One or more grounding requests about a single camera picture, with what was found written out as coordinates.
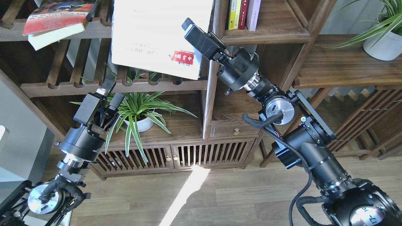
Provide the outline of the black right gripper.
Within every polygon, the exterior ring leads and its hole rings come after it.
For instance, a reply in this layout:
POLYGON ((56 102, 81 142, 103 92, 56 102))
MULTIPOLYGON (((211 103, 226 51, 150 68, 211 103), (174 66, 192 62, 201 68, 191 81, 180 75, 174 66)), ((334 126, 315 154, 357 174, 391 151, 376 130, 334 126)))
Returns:
POLYGON ((186 18, 182 23, 182 29, 186 33, 185 40, 205 58, 220 64, 217 77, 231 90, 237 91, 244 88, 247 92, 257 91, 260 75, 259 60, 256 55, 252 56, 240 47, 236 54, 229 56, 225 53, 226 45, 213 32, 204 32, 195 26, 190 18, 186 18))

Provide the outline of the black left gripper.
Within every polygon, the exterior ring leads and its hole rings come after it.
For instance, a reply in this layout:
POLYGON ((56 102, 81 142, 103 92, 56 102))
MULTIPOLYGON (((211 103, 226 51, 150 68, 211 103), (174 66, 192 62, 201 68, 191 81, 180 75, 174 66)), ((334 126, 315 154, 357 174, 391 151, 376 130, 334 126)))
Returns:
POLYGON ((122 93, 111 94, 111 101, 107 104, 106 96, 115 85, 115 81, 106 78, 96 93, 85 96, 73 118, 79 122, 79 126, 70 128, 59 146, 66 154, 63 163, 90 163, 96 160, 105 143, 101 134, 106 134, 112 123, 117 121, 118 108, 125 99, 122 93))

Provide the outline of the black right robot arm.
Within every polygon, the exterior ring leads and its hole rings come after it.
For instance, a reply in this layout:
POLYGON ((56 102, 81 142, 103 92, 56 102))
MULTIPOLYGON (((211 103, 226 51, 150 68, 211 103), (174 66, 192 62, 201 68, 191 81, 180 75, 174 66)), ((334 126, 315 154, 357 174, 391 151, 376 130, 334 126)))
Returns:
POLYGON ((230 90, 244 88, 261 103, 259 119, 243 114, 247 124, 264 130, 276 142, 272 150, 290 169, 303 167, 309 178, 290 204, 304 220, 319 226, 305 204, 321 203, 332 226, 400 226, 401 210, 378 186, 367 179, 353 179, 328 150, 336 139, 331 129, 298 90, 283 92, 259 73, 259 58, 239 48, 229 56, 226 45, 212 32, 204 32, 190 18, 182 24, 185 39, 204 57, 220 64, 217 77, 230 90))

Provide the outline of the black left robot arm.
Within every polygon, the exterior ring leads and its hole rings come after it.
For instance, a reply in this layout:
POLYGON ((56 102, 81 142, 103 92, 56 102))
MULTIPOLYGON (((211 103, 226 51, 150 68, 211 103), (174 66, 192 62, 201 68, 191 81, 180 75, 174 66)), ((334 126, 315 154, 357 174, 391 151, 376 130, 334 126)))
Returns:
POLYGON ((32 185, 22 182, 1 203, 2 226, 24 226, 24 217, 29 211, 37 214, 53 214, 47 226, 57 226, 64 216, 78 207, 90 193, 83 193, 80 187, 89 165, 94 164, 107 134, 119 118, 119 106, 124 95, 116 93, 108 100, 116 82, 106 79, 95 93, 89 93, 83 99, 74 120, 78 127, 69 129, 59 148, 65 158, 58 163, 59 172, 55 179, 32 185))

